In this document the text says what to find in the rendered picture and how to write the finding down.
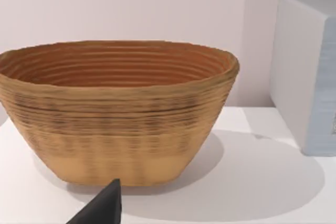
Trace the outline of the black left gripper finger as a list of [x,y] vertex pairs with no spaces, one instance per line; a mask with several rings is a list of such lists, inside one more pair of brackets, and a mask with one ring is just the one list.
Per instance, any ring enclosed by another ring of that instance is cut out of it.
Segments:
[[121,183],[114,179],[66,224],[121,224]]

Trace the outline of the woven wicker basket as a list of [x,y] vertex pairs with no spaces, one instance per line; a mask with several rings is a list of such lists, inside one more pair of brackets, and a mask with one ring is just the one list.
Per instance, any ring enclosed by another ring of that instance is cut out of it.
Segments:
[[0,103],[63,181],[152,186],[192,161],[238,73],[232,53],[190,43],[59,42],[0,54]]

